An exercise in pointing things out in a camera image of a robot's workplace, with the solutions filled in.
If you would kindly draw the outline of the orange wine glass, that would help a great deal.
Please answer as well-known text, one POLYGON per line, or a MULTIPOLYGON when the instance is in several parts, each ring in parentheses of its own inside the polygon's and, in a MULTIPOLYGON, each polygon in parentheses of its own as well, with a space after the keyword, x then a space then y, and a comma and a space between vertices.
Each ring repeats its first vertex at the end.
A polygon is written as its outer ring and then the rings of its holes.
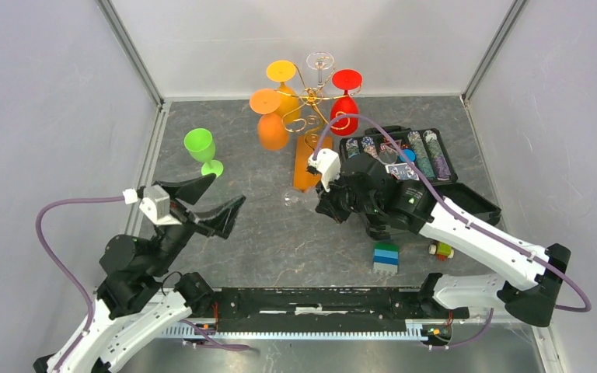
POLYGON ((289 136, 282 118, 276 113, 281 105, 281 95, 273 89, 259 89, 250 97, 249 105, 260 115, 257 133, 261 146, 269 151, 283 149, 289 136))

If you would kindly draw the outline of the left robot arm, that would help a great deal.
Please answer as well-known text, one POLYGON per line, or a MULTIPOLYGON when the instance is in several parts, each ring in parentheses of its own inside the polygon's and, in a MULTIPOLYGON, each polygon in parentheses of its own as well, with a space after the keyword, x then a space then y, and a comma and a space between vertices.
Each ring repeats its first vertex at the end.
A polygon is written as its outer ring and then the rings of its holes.
POLYGON ((215 293, 198 273, 183 274, 174 288, 151 309, 149 302, 162 290, 159 278, 194 235, 227 239, 246 198, 239 195, 205 212, 193 212, 215 181, 207 174, 182 182, 154 182, 127 189, 114 202, 137 204, 155 226, 150 239, 115 235, 99 260, 106 277, 89 295, 49 247, 41 223, 51 208, 65 204, 106 203, 108 198, 66 199, 48 204, 37 215, 36 233, 47 255, 77 287, 87 306, 84 322, 55 354, 39 357, 36 372, 118 372, 163 330, 190 315, 215 310, 215 293))

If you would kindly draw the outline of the clear wine glass front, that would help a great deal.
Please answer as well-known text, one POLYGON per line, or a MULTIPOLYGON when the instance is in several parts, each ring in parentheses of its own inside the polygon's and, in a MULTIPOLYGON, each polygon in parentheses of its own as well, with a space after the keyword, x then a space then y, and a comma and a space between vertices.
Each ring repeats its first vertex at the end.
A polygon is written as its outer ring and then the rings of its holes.
POLYGON ((284 203, 287 207, 301 207, 307 210, 314 210, 319 203, 319 197, 313 188, 307 190, 292 189, 285 193, 284 203))

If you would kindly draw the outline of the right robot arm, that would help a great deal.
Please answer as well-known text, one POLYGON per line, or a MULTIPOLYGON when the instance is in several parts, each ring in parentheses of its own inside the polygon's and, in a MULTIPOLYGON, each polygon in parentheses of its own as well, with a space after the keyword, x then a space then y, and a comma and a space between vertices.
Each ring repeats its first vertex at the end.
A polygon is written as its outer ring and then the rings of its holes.
POLYGON ((502 307, 531 326, 547 327, 557 305, 571 252, 518 239, 464 210, 432 185, 398 180, 364 153, 341 161, 322 149, 308 158, 308 171, 320 176, 316 212, 338 223, 370 214, 390 226, 443 242, 482 263, 488 275, 430 274, 418 295, 420 311, 437 317, 446 309, 502 307))

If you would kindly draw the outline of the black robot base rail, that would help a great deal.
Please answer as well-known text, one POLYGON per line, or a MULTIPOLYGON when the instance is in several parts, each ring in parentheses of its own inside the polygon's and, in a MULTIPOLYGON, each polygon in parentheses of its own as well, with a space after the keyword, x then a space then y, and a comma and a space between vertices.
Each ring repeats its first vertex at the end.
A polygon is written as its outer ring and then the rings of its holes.
POLYGON ((468 319, 412 288, 221 288, 192 315, 219 332, 400 332, 407 320, 468 319))

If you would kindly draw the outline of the green wine glass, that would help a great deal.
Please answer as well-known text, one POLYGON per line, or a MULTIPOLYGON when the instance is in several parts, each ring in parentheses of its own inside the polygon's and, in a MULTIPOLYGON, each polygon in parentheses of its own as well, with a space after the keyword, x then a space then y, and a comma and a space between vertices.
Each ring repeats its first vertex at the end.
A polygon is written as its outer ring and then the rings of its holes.
POLYGON ((184 137, 183 144, 191 157, 201 163, 202 176, 214 174, 219 177, 223 173, 224 166, 215 159, 215 142, 208 129, 195 128, 189 131, 184 137))

